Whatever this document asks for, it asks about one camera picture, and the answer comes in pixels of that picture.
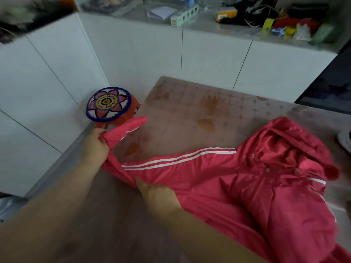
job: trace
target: flower pattern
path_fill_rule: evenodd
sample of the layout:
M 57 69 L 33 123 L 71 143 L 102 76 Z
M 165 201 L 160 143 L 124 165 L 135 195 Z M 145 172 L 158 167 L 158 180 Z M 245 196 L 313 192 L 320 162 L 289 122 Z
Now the flower pattern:
M 114 119 L 129 103 L 129 93 L 121 88 L 106 88 L 98 91 L 87 105 L 87 114 L 99 120 Z

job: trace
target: table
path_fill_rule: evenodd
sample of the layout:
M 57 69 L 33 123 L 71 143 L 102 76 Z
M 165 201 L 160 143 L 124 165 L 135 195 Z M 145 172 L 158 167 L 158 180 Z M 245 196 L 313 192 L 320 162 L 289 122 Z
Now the table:
M 207 146 L 235 148 L 270 120 L 287 116 L 331 151 L 345 173 L 332 184 L 351 189 L 350 156 L 335 141 L 337 132 L 351 129 L 350 115 L 161 77 L 137 116 L 148 121 L 114 148 L 121 162 Z M 149 216 L 139 193 L 100 170 L 56 262 L 188 260 Z

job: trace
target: cabinet panel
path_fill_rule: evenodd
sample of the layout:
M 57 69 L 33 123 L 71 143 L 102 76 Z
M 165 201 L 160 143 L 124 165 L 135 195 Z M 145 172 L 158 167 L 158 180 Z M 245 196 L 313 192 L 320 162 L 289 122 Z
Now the cabinet panel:
M 185 29 L 182 79 L 233 89 L 251 40 Z
M 147 95 L 161 76 L 180 79 L 182 29 L 125 21 L 132 42 L 138 74 Z
M 335 56 L 333 52 L 253 41 L 234 90 L 292 103 Z
M 108 86 L 76 14 L 27 37 L 83 111 L 89 98 Z
M 24 196 L 61 153 L 0 112 L 0 192 Z
M 63 153 L 90 121 L 27 38 L 0 59 L 0 109 Z
M 125 21 L 85 13 L 80 13 L 79 18 L 110 86 L 128 90 L 143 103 L 145 95 Z

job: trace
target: stool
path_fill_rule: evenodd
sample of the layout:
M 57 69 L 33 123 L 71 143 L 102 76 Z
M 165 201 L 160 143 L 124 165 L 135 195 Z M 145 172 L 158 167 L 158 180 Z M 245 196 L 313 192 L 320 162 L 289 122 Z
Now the stool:
M 97 128 L 107 129 L 110 124 L 124 124 L 139 108 L 139 102 L 128 91 L 108 87 L 100 89 L 89 99 L 85 114 Z

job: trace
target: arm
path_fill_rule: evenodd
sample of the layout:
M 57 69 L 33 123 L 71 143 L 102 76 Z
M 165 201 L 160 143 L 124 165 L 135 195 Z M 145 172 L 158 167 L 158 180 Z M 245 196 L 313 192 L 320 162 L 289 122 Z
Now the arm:
M 138 178 L 136 182 L 149 211 L 169 231 L 192 263 L 266 262 L 184 211 L 172 189 L 150 185 Z
M 108 155 L 103 129 L 86 138 L 80 164 L 0 226 L 0 262 L 50 262 Z

